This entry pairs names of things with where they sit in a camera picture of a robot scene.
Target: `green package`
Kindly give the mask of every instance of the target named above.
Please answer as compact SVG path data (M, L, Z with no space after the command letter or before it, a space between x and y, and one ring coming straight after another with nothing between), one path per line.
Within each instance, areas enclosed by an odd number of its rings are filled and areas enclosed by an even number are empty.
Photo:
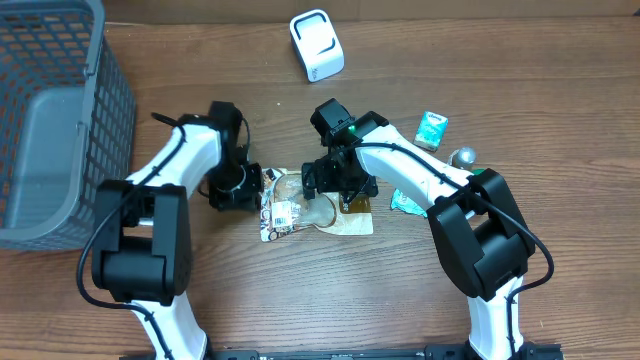
M438 150L448 124L446 117L425 111L413 143L429 151Z
M416 204L408 196L402 193L402 191L396 189L391 197L391 210L400 209L407 214L422 215L427 217L427 212L424 211L420 205Z

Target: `small white box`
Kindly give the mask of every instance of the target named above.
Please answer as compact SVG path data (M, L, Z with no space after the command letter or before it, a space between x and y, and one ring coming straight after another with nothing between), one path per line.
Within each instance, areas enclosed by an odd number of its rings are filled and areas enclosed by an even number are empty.
M291 44L310 82L337 74L344 68L342 46L326 12L316 9L294 17L289 31Z

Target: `snack package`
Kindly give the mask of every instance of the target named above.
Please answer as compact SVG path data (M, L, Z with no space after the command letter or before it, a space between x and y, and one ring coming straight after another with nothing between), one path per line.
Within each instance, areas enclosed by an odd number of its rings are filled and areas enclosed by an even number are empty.
M262 170L262 176L262 241L273 241L309 227L334 235L373 233L369 197L360 195L349 205L338 193L316 194L315 199L306 200L300 171L269 168Z

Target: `black base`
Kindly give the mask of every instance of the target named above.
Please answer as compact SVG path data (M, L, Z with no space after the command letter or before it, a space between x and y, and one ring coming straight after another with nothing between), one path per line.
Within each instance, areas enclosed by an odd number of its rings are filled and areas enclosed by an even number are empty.
M260 354L254 350L211 351L207 339L204 360L480 360L469 343L460 345L427 345L409 350L335 350L297 351ZM154 360L155 354L125 356L120 360ZM560 345L524 343L511 360L562 360Z

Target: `gray plastic basket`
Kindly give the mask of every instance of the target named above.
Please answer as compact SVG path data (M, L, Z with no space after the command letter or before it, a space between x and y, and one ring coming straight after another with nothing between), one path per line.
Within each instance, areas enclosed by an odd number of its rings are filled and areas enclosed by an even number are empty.
M70 249L129 172L135 100L97 0L0 1L0 247Z

